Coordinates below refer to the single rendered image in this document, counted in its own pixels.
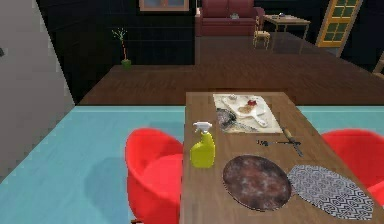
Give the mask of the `red round chair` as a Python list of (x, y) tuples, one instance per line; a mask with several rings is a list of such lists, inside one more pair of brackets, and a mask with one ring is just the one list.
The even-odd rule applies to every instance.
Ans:
[(384, 136), (364, 129), (340, 129), (323, 133), (322, 138), (384, 207)]
[(127, 138), (127, 194), (132, 213), (143, 224), (179, 224), (183, 145), (154, 128)]

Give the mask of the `dark red sofa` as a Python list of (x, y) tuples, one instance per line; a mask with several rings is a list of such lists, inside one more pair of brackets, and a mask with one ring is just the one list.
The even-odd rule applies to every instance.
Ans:
[(201, 0), (195, 15), (195, 35), (252, 36), (255, 19), (263, 25), (265, 10), (255, 0)]

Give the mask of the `brown wooden dining table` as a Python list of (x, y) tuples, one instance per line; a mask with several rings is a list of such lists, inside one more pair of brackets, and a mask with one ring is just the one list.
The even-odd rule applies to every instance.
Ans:
[[(210, 92), (186, 94), (184, 162), (180, 224), (384, 224), (384, 209), (374, 206), (370, 221), (335, 218), (298, 196), (276, 211), (258, 212), (237, 203), (225, 190), (222, 170), (232, 158), (242, 154), (265, 157), (284, 171), (299, 164), (326, 167), (353, 182), (358, 179), (323, 141), (320, 134), (283, 92), (261, 92), (282, 127), (288, 128), (301, 142), (300, 157), (293, 147), (284, 144), (262, 146), (256, 140), (284, 141), (282, 134), (226, 134), (217, 123), (216, 107)], [(190, 164), (190, 148), (200, 139), (193, 123), (208, 121), (216, 145), (214, 166), (196, 169)]]

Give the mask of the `black white patterned round placemat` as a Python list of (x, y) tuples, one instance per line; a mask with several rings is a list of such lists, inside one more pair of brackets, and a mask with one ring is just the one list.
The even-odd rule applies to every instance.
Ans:
[(295, 165), (287, 177), (297, 195), (333, 217), (373, 218), (373, 200), (349, 178), (313, 165)]

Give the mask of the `white paddle serving board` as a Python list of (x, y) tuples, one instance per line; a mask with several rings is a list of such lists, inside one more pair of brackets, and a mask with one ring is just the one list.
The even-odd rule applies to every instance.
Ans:
[(261, 127), (266, 128), (268, 122), (261, 118), (267, 111), (267, 104), (259, 96), (252, 95), (229, 95), (221, 99), (237, 117), (253, 118)]

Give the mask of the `wooden handled knife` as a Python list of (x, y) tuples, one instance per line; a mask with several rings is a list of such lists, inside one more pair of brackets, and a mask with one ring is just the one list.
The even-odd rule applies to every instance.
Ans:
[(292, 136), (291, 132), (288, 130), (288, 128), (282, 127), (281, 128), (283, 131), (283, 134), (287, 138), (288, 142), (293, 145), (295, 151), (300, 157), (303, 157), (304, 154), (302, 151), (299, 149), (299, 145), (301, 144), (300, 142), (296, 141), (295, 138)]

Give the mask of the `brown mottled round placemat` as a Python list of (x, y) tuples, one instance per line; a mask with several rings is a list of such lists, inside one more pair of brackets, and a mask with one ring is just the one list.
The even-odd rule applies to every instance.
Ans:
[(239, 204), (257, 211), (274, 211), (291, 198), (287, 174), (274, 162), (256, 155), (240, 155), (223, 168), (223, 185)]

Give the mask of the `yellow spray bottle white trigger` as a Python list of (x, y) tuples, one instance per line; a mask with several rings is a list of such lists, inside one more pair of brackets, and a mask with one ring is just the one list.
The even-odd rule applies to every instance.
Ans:
[(209, 129), (212, 124), (206, 121), (194, 123), (196, 132), (200, 133), (200, 141), (190, 149), (190, 161), (195, 168), (210, 168), (215, 160), (215, 143)]

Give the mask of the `yellow glazed room door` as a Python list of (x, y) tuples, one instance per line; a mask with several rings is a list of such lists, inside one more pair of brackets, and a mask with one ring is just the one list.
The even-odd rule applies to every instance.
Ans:
[(363, 0), (329, 0), (316, 46), (341, 48), (348, 38), (362, 2)]

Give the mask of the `green potted house plant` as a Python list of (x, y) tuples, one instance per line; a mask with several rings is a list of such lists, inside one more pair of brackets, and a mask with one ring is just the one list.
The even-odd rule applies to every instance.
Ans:
[(127, 31), (124, 28), (116, 28), (112, 29), (111, 32), (113, 37), (120, 41), (123, 50), (123, 59), (121, 60), (121, 65), (124, 69), (129, 69), (131, 66), (131, 61), (127, 58), (127, 48), (124, 41), (124, 37)]

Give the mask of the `framed wall picture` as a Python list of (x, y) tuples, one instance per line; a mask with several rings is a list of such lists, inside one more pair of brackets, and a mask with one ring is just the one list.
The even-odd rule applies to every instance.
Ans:
[(189, 10), (189, 0), (139, 0), (144, 12), (183, 12)]

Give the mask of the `black fork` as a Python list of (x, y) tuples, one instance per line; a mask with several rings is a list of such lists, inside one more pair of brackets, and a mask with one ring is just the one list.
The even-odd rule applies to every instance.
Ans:
[(272, 145), (272, 144), (292, 144), (292, 145), (301, 145), (301, 142), (297, 142), (297, 141), (264, 141), (264, 140), (256, 140), (256, 143), (259, 144), (259, 145), (262, 145), (262, 146), (269, 146), (269, 145)]

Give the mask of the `small wooden side table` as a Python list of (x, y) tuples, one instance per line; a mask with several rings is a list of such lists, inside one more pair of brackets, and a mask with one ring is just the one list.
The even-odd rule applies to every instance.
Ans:
[(307, 37), (307, 32), (309, 29), (310, 21), (307, 21), (302, 18), (298, 18), (292, 15), (285, 15), (285, 16), (279, 16), (279, 15), (264, 15), (263, 20), (265, 22), (270, 22), (275, 25), (274, 32), (277, 32), (280, 26), (284, 27), (284, 30), (287, 30), (288, 26), (304, 26), (304, 34), (302, 39), (305, 40)]

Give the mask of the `pale wooden chair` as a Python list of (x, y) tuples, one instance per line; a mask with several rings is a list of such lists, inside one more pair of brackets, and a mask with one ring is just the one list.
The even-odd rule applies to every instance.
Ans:
[(260, 18), (258, 16), (255, 17), (255, 26), (253, 33), (252, 44), (254, 47), (257, 47), (257, 43), (259, 40), (263, 41), (263, 46), (265, 49), (268, 49), (270, 42), (270, 33), (261, 29)]

